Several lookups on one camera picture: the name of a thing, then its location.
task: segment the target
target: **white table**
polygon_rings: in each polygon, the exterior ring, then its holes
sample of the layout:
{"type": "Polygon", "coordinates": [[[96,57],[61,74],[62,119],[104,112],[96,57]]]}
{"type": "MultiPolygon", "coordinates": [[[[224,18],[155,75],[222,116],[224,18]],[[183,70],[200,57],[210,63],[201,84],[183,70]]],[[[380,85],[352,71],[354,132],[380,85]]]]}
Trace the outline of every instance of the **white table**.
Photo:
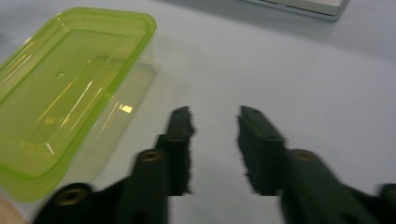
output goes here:
{"type": "MultiPolygon", "coordinates": [[[[260,109],[290,148],[318,153],[348,185],[396,182],[396,1],[352,0],[339,22],[237,0],[0,1],[0,61],[70,7],[147,12],[158,22],[158,75],[105,169],[105,188],[153,147],[169,112],[189,105],[191,196],[170,200],[171,223],[282,223],[259,197],[235,143],[240,105],[260,109]]],[[[15,203],[28,219],[45,200],[15,203]]]]}

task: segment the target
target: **plastic tray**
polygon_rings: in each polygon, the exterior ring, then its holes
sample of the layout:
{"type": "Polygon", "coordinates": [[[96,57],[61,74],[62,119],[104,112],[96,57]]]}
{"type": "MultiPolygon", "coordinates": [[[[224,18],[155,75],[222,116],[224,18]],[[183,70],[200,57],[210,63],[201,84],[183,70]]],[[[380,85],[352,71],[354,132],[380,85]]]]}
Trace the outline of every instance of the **plastic tray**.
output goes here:
{"type": "MultiPolygon", "coordinates": [[[[0,65],[0,186],[11,197],[48,194],[89,133],[100,137],[95,124],[111,119],[109,104],[155,29],[147,14],[71,8],[0,65]]],[[[127,114],[152,77],[133,80],[135,100],[118,107],[127,114]]]]}

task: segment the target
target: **brass screw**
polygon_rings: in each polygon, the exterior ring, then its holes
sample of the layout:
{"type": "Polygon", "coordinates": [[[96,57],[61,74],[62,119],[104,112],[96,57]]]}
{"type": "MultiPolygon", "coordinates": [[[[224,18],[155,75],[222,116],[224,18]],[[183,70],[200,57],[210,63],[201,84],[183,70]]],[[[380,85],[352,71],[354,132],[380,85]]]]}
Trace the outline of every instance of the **brass screw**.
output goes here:
{"type": "Polygon", "coordinates": [[[294,156],[300,161],[314,161],[316,158],[313,153],[301,149],[294,150],[294,156]]]}
{"type": "Polygon", "coordinates": [[[158,151],[148,151],[142,154],[141,158],[143,161],[157,161],[161,157],[161,153],[158,151]]]}
{"type": "Polygon", "coordinates": [[[58,195],[55,199],[55,202],[61,206],[72,205],[80,203],[87,196],[88,192],[85,189],[69,189],[58,195]]]}

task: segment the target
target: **translucent plastic container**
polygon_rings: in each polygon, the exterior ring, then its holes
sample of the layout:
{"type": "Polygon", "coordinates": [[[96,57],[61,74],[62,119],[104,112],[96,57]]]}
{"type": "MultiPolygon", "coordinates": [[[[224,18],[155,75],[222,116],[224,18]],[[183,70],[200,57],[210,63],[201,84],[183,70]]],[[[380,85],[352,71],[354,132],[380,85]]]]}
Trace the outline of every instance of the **translucent plastic container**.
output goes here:
{"type": "Polygon", "coordinates": [[[138,61],[155,30],[147,14],[71,8],[0,65],[0,187],[29,202],[73,158],[78,180],[100,170],[154,79],[138,61]]]}

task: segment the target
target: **table surface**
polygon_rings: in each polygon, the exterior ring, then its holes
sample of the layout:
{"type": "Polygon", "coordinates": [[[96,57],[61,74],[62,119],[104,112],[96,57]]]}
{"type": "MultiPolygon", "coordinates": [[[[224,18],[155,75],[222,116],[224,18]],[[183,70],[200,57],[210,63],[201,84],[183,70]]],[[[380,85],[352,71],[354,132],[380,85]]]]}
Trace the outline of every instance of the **table surface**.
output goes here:
{"type": "MultiPolygon", "coordinates": [[[[0,61],[70,7],[151,14],[157,77],[103,172],[105,188],[153,147],[169,112],[189,105],[193,195],[170,199],[171,223],[282,223],[277,197],[244,177],[240,105],[265,113],[289,148],[318,153],[346,184],[396,182],[396,1],[352,0],[338,22],[237,0],[0,1],[0,61]]],[[[32,220],[46,199],[16,203],[32,220]]]]}

